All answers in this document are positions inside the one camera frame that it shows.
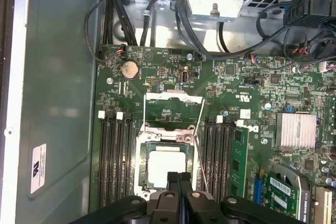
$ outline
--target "sticker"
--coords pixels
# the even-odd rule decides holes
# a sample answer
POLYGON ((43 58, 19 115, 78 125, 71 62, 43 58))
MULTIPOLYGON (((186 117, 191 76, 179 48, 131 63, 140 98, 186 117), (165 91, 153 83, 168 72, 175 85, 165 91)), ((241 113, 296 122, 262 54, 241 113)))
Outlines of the sticker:
POLYGON ((274 195, 274 200, 283 208, 287 210, 287 203, 280 199, 278 196, 274 195))
POLYGON ((241 119, 251 119, 251 110, 240 110, 240 118, 241 119))
POLYGON ((271 178, 270 183, 271 183, 271 185, 278 188, 280 191, 282 191, 285 194, 287 194, 288 196, 290 196, 291 190, 288 186, 285 186, 284 184, 280 183, 279 181, 277 181, 273 178, 271 178))
POLYGON ((32 181, 30 184, 31 194, 44 185, 46 154, 47 144, 40 145, 33 149, 33 161, 31 163, 32 181))

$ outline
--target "heatsink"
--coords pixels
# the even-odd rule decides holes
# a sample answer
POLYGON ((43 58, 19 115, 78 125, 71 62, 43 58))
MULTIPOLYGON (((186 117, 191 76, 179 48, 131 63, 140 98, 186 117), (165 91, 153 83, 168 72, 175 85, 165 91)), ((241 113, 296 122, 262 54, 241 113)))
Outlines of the heatsink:
POLYGON ((276 146, 282 148, 315 148, 316 115, 278 113, 276 146))

